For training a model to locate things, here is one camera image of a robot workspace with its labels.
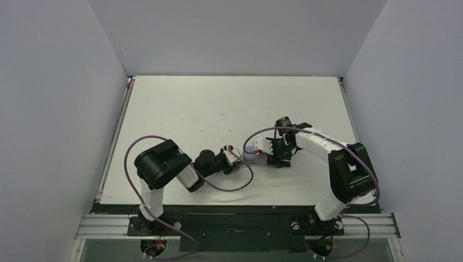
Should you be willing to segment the lavender umbrella case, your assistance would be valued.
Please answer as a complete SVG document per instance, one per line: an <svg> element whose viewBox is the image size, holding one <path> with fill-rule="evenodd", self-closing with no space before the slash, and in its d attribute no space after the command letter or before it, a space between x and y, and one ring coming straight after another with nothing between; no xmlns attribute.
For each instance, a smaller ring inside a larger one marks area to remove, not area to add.
<svg viewBox="0 0 463 262"><path fill-rule="evenodd" d="M256 154L246 153L246 151L251 152L253 149L252 146L246 146L242 153L242 158L249 164L263 165L268 166L268 154L266 152L259 151Z"/></svg>

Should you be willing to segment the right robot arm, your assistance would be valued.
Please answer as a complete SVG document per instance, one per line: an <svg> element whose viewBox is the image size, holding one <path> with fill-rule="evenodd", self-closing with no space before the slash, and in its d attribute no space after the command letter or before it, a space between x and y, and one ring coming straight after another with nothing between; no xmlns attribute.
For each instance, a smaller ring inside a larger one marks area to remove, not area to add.
<svg viewBox="0 0 463 262"><path fill-rule="evenodd" d="M346 144L328 138L308 123L293 124L288 117L275 122L273 138L266 138L269 146L267 165L289 168L291 158L298 151L308 151L328 164L330 192L314 207L320 221L337 218L354 201L378 188L378 181L365 146Z"/></svg>

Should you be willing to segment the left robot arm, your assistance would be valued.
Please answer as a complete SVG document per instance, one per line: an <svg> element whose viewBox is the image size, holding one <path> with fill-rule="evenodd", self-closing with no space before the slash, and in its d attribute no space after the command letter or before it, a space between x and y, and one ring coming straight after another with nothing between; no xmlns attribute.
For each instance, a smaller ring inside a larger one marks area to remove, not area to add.
<svg viewBox="0 0 463 262"><path fill-rule="evenodd" d="M218 154L203 150L192 160L171 139L141 152L134 161L137 175L142 181L140 217L153 222L163 215L163 189L172 180L178 180L190 193L205 184L205 178L231 173L240 163L241 153L227 145Z"/></svg>

